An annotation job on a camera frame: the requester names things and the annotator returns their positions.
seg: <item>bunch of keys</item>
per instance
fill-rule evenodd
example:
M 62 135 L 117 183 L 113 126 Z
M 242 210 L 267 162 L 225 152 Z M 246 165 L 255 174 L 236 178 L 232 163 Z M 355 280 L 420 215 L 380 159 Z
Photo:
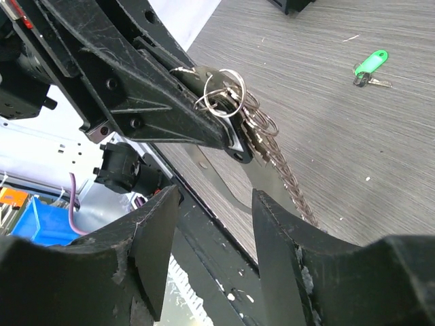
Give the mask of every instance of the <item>bunch of keys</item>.
M 365 87 L 367 85 L 376 85 L 391 88 L 392 83 L 389 81 L 380 81 L 372 77 L 372 73 L 376 71 L 388 58 L 388 53 L 385 50 L 378 50 L 370 55 L 362 64 L 356 64 L 353 67 L 355 79 L 353 85 Z

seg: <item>cable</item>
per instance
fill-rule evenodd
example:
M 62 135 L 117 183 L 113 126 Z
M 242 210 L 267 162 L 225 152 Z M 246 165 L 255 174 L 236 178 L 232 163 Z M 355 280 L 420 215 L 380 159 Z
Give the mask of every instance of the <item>cable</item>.
M 75 203 L 75 191 L 77 190 L 76 187 L 77 185 L 75 184 L 75 175 L 74 173 L 69 173 L 69 176 L 71 177 L 71 197 L 70 197 L 70 201 L 69 201 L 69 208 L 68 208 L 68 221 L 69 221 L 69 226 L 71 227 L 71 229 L 81 235 L 81 236 L 85 236 L 88 233 L 85 231 L 81 231 L 81 229 L 77 228 L 74 224 L 74 203 Z

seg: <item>white surface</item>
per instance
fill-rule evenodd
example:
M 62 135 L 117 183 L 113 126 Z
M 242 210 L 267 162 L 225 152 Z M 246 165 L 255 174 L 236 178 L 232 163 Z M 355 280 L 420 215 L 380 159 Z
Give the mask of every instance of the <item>white surface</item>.
M 162 22 L 185 50 L 219 2 L 150 0 Z M 83 121 L 60 90 L 51 87 L 48 96 L 58 102 L 55 110 L 43 108 L 34 119 L 0 121 L 0 172 L 64 189 L 70 189 L 68 172 L 74 172 L 78 187 L 82 187 L 89 178 L 93 179 L 92 170 L 99 166 L 102 152 L 78 130 Z M 65 145 L 64 154 L 58 153 L 60 144 Z

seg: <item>metal chain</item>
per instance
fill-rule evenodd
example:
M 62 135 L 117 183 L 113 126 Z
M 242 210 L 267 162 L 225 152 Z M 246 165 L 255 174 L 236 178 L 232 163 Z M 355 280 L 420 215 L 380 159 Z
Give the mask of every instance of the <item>metal chain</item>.
M 213 77 L 211 75 L 205 84 L 204 96 L 201 98 L 207 99 L 205 101 L 206 107 L 208 108 L 208 106 L 210 106 L 213 108 L 209 103 L 209 99 L 222 94 L 222 91 L 227 91 L 229 95 L 236 100 L 238 105 L 235 106 L 237 108 L 235 113 L 238 113 L 241 109 L 240 112 L 245 124 L 247 125 L 246 133 L 248 138 L 251 140 L 251 149 L 259 153 L 265 162 L 270 162 L 274 166 L 283 181 L 284 187 L 293 200 L 293 203 L 300 212 L 302 219 L 318 228 L 319 221 L 313 214 L 303 191 L 299 187 L 298 180 L 294 175 L 291 166 L 288 164 L 275 140 L 275 137 L 279 134 L 276 122 L 260 110 L 260 102 L 249 90 L 247 90 L 243 78 L 237 72 L 228 69 L 222 69 L 220 72 L 229 73 L 238 82 L 232 78 L 233 84 L 226 84 L 225 88 L 220 90 L 220 93 L 216 91 L 207 92 L 208 81 Z

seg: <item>silver key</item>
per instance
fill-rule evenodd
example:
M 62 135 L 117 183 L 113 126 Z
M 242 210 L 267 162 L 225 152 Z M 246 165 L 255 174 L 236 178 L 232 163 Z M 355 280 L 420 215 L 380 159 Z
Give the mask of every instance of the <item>silver key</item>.
M 373 77 L 370 77 L 370 79 L 367 81 L 370 85 L 376 85 L 376 86 L 382 86 L 382 87 L 393 87 L 392 83 L 389 81 L 380 81 Z

